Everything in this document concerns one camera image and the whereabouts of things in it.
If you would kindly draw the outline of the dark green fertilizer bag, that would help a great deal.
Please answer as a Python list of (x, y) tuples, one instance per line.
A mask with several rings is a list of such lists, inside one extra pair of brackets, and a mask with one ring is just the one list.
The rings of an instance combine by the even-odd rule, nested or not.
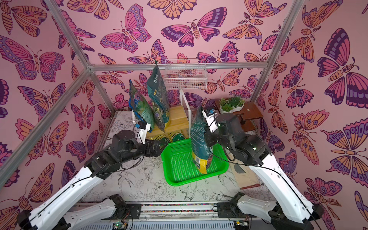
[(169, 102), (164, 79), (155, 61), (155, 67), (147, 81), (148, 95), (152, 101), (154, 120), (158, 129), (165, 132), (170, 123)]
[(193, 163), (201, 174), (207, 174), (211, 165), (213, 151), (206, 143), (205, 133), (209, 129), (203, 116), (203, 107), (199, 106), (191, 123), (191, 142)]

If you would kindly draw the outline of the green plastic basket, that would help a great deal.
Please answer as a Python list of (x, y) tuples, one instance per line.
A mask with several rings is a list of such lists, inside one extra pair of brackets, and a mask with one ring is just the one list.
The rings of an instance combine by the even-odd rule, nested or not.
[(171, 186), (182, 186), (227, 172), (229, 163), (222, 146), (213, 146), (214, 159), (206, 174), (202, 174), (193, 162), (191, 139), (169, 143), (161, 157), (166, 182)]

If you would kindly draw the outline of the blue green soil bag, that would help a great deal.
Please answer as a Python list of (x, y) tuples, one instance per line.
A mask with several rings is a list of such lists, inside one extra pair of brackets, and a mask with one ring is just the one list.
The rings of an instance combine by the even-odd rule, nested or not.
[(152, 108), (146, 98), (134, 86), (132, 80), (129, 80), (129, 107), (135, 114), (136, 119), (150, 124), (149, 132), (155, 127)]

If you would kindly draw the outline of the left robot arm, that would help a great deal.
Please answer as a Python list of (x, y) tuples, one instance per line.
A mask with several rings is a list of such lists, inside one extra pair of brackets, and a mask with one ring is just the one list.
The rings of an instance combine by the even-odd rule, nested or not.
[(17, 217), (19, 227), (22, 230), (77, 230), (100, 219), (128, 217), (130, 210), (120, 195), (111, 195), (76, 213), (70, 209), (111, 174), (123, 171), (124, 163), (158, 157), (165, 147), (157, 140), (144, 140), (140, 133), (132, 130), (118, 132), (112, 143), (95, 153), (55, 195), (33, 211), (22, 211)]

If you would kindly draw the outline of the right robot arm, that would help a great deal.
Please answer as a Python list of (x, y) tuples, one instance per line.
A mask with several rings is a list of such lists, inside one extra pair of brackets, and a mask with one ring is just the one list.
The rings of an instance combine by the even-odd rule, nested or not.
[(276, 230), (312, 230), (313, 221), (322, 217), (321, 205), (312, 204), (286, 176), (273, 150), (257, 135), (246, 135), (238, 118), (214, 110), (202, 112), (208, 124), (204, 137), (209, 147), (222, 146), (234, 160), (229, 163), (248, 166), (266, 185), (276, 201), (253, 199), (243, 193), (235, 195), (230, 204), (243, 214), (270, 223)]

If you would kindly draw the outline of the yellow green packet left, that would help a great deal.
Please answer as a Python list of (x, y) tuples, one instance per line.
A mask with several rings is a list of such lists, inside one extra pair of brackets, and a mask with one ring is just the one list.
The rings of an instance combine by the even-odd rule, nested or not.
[(171, 143), (171, 139), (165, 136), (164, 134), (156, 136), (155, 140), (157, 140), (160, 144)]

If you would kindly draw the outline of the yellow green packet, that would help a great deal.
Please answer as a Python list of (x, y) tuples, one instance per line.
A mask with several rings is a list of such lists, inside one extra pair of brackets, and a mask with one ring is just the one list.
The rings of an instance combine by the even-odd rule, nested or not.
[(164, 134), (156, 136), (155, 140), (157, 140), (160, 144), (171, 143), (171, 139), (165, 136)]
[(186, 139), (186, 137), (185, 137), (185, 135), (183, 134), (182, 131), (176, 131), (176, 132), (170, 133), (170, 138), (171, 138), (172, 142), (181, 141), (181, 140)]

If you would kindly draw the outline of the yellow green packet right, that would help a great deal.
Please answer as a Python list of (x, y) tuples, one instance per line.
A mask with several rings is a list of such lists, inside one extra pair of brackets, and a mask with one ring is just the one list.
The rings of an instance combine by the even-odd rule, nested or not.
[(182, 131), (176, 131), (176, 132), (170, 133), (170, 138), (171, 138), (172, 142), (181, 141), (181, 140), (186, 139), (186, 137), (185, 137), (185, 135), (183, 134)]

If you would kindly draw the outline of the succulent plant white pot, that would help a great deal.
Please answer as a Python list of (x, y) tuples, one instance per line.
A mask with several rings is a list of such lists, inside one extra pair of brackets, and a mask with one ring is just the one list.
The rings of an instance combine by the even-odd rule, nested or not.
[(239, 112), (243, 109), (245, 101), (239, 97), (231, 97), (228, 99), (221, 98), (219, 100), (219, 111), (223, 113)]

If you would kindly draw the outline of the brown wooden step stand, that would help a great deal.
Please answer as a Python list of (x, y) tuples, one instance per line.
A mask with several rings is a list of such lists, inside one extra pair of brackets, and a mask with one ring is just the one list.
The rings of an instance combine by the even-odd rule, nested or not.
[[(220, 114), (219, 101), (220, 99), (210, 99), (209, 101), (206, 101), (204, 109), (214, 109), (217, 114)], [(196, 116), (196, 110), (198, 106), (202, 104), (202, 102), (193, 101), (189, 102), (188, 104), (191, 108), (192, 117), (190, 123), (192, 123)], [(241, 123), (241, 128), (244, 130), (244, 132), (256, 130), (252, 120), (263, 118), (262, 113), (253, 102), (245, 102), (243, 108), (240, 111), (233, 112), (233, 114), (238, 117), (238, 120)]]

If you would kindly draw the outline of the white frame wooden shelf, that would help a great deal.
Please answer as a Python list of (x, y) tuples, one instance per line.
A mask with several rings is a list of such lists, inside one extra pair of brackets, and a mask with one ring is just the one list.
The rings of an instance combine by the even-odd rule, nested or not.
[(146, 134), (147, 139), (159, 135), (165, 135), (167, 138), (169, 138), (170, 133), (178, 131), (183, 132), (183, 135), (186, 139), (190, 138), (192, 120), (190, 113), (192, 112), (192, 110), (188, 104), (183, 89), (173, 89), (172, 92), (176, 94), (178, 94), (179, 92), (179, 97), (175, 98), (180, 99), (180, 104), (174, 107), (170, 107), (169, 111), (171, 120), (169, 125), (167, 126), (167, 128), (165, 128), (165, 132), (161, 131), (160, 129), (158, 129), (157, 126), (155, 126), (155, 128), (151, 132), (148, 132)]

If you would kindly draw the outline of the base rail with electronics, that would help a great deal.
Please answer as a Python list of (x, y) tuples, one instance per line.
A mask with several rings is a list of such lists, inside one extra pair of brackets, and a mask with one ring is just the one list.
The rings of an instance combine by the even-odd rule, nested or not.
[(56, 230), (271, 230), (275, 201), (247, 197), (245, 202), (128, 202), (79, 205), (59, 221)]

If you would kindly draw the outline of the aluminium cage frame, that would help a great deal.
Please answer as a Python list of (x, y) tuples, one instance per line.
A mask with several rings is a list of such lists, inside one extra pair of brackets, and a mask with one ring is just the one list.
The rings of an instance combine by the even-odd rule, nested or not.
[[(67, 105), (67, 103), (72, 99), (74, 94), (77, 92), (80, 86), (86, 79), (91, 79), (96, 88), (98, 89), (102, 99), (108, 106), (108, 108), (114, 112), (111, 100), (108, 98), (106, 91), (99, 82), (96, 72), (97, 71), (149, 71), (154, 68), (153, 64), (122, 64), (122, 65), (92, 65), (88, 62), (85, 54), (83, 53), (80, 45), (77, 43), (76, 38), (72, 35), (71, 29), (67, 25), (67, 21), (62, 16), (60, 8), (57, 6), (55, 1), (46, 1), (50, 13), (54, 16), (57, 23), (64, 31), (67, 40), (72, 46), (73, 50), (76, 52), (77, 57), (80, 59), (82, 65), (84, 66), (83, 72), (79, 77), (70, 85), (67, 91), (59, 98), (56, 104), (51, 108), (49, 112), (45, 115), (43, 119), (36, 125), (33, 133), (31, 133), (24, 141), (22, 141), (19, 146), (15, 149), (10, 158), (1, 167), (1, 186), (7, 182), (7, 180), (12, 176), (13, 172), (19, 167), (25, 157), (28, 155), (31, 148), (36, 144), (39, 138), (44, 134), (46, 129), (54, 122), (54, 120), (60, 115), (62, 109)], [(235, 62), (235, 63), (188, 63), (188, 64), (159, 64), (160, 70), (181, 70), (181, 69), (230, 69), (230, 68), (262, 68), (266, 71), (271, 69), (271, 66), (276, 60), (276, 56), (281, 50), (281, 46), (286, 40), (286, 36), (289, 34), (291, 27), (298, 16), (299, 11), (303, 7), (304, 1), (293, 1), (290, 11), (288, 12), (286, 18), (284, 19), (284, 24), (282, 26), (281, 34), (278, 36), (278, 40), (274, 45), (273, 50), (266, 62)]]

